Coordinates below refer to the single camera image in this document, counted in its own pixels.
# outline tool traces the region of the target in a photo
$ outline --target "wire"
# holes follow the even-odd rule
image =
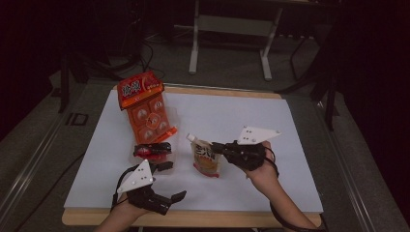
[[[21,227],[30,219],[30,217],[32,215],[34,215],[34,213],[36,213],[36,211],[40,208],[40,206],[45,202],[45,200],[49,197],[49,195],[51,194],[51,192],[54,190],[54,188],[57,186],[58,182],[61,180],[61,178],[63,178],[63,176],[72,168],[72,166],[79,161],[82,157],[84,157],[85,153],[81,154],[79,157],[77,157],[64,171],[63,173],[61,173],[61,175],[58,177],[58,179],[54,182],[54,184],[52,185],[52,187],[48,190],[48,192],[45,194],[45,196],[43,197],[43,199],[39,202],[39,204],[37,204],[37,206],[30,212],[30,214],[24,219],[24,221],[22,221],[18,227],[15,229],[15,232],[19,231],[21,229]]]

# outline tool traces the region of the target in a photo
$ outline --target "white gripper part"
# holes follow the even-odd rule
[[[133,171],[129,178],[117,189],[118,193],[126,192],[133,189],[138,189],[144,186],[153,184],[154,178],[151,174],[150,163],[144,160]]]
[[[253,145],[261,143],[265,140],[271,139],[280,135],[281,132],[279,130],[267,130],[261,128],[254,128],[254,127],[244,127],[242,130],[238,144],[239,145]]]

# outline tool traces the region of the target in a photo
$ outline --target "white paper sheet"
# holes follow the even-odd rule
[[[154,174],[153,189],[170,197],[182,190],[185,199],[171,210],[269,212],[269,203],[239,168],[221,159],[219,178],[205,177],[192,166],[188,133],[220,143],[238,139],[243,126],[279,130],[270,140],[277,156],[279,180],[303,212],[323,208],[285,100],[164,94],[176,108],[178,133],[169,142],[176,155],[169,175]],[[109,208],[121,174],[135,164],[133,135],[117,92],[111,91],[84,160],[73,182],[65,208]]]

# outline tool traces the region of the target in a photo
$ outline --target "hand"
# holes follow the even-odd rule
[[[96,228],[96,232],[103,231],[124,231],[128,229],[139,217],[149,211],[137,208],[130,204],[126,194],[122,194],[119,203],[112,209],[108,217]]]
[[[271,149],[271,143],[268,141],[262,142],[262,145]],[[266,158],[275,162],[274,156],[269,149],[266,150]],[[259,168],[248,171],[244,170],[247,176],[251,179],[253,185],[263,194],[267,195],[270,188],[278,185],[278,175],[271,163],[264,161]]]
[[[271,152],[271,143],[262,142],[266,148],[266,158],[275,162]],[[288,223],[308,229],[315,229],[316,226],[300,211],[295,203],[290,199],[278,181],[277,171],[271,163],[264,161],[262,166],[253,171],[244,170],[251,179],[253,185],[262,192],[274,206],[278,214]]]

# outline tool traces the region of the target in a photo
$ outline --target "snack bag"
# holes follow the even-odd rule
[[[187,140],[193,153],[193,166],[203,175],[208,177],[220,176],[220,154],[211,150],[210,143],[199,140],[192,134],[188,134]]]
[[[163,84],[153,72],[126,78],[117,89],[120,108],[127,110],[137,144],[159,143],[176,132],[166,114]]]

